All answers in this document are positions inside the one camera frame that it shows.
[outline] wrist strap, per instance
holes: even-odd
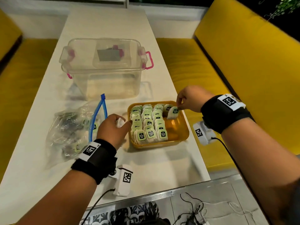
[[[116,149],[107,141],[97,139],[82,151],[71,169],[86,173],[95,179],[97,185],[115,170]]]
[[[221,134],[224,129],[240,119],[251,118],[254,121],[244,103],[231,94],[224,96],[216,95],[202,106],[201,113],[208,128]]]

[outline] black and white patterned cloth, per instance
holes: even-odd
[[[84,225],[132,225],[144,221],[159,219],[159,210],[155,202],[147,202],[112,212],[105,212],[87,218]]]

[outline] white wall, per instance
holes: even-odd
[[[72,3],[44,0],[0,0],[0,8],[19,26],[25,38],[60,37],[72,4],[98,5],[124,8],[122,5]],[[144,9],[155,37],[192,38],[207,8],[139,6],[130,4],[130,9]]]

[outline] clear plastic bag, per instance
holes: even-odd
[[[91,129],[92,135],[89,137],[94,113],[97,114]],[[103,105],[102,100],[101,102],[90,101],[78,109],[55,113],[54,122],[46,138],[47,167],[77,158],[83,147],[90,141],[89,138],[96,139],[99,125],[106,117],[105,100]]]

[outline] yellow backrest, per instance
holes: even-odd
[[[256,122],[300,154],[300,43],[236,0],[215,0],[195,36]]]
[[[0,60],[7,54],[21,34],[21,30],[0,9]]]

